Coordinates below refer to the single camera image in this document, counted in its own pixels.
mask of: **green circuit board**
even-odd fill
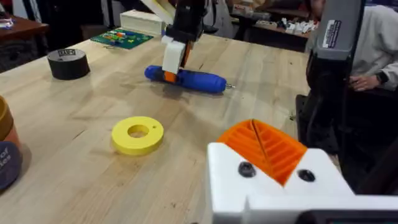
[[[123,37],[119,37],[117,33],[125,34]],[[147,42],[154,38],[153,36],[139,34],[137,32],[132,32],[123,29],[116,29],[112,31],[108,31],[104,34],[98,35],[96,37],[91,38],[90,40],[99,42],[102,44],[106,44],[113,47],[121,47],[124,49],[133,49],[138,45]]]

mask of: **wrist watch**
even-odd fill
[[[383,85],[388,82],[390,79],[384,72],[376,73],[377,80],[379,80],[380,84]]]

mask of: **orange 3d printed part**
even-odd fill
[[[307,148],[287,134],[255,119],[227,130],[218,140],[284,185]]]

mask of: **yellow ring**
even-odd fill
[[[142,138],[131,137],[133,132],[143,132]],[[163,140],[162,124],[153,118],[138,116],[120,121],[112,130],[112,144],[120,153],[141,156],[155,151]]]

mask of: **metal pin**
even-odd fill
[[[235,88],[234,85],[227,83],[225,86],[227,89]]]

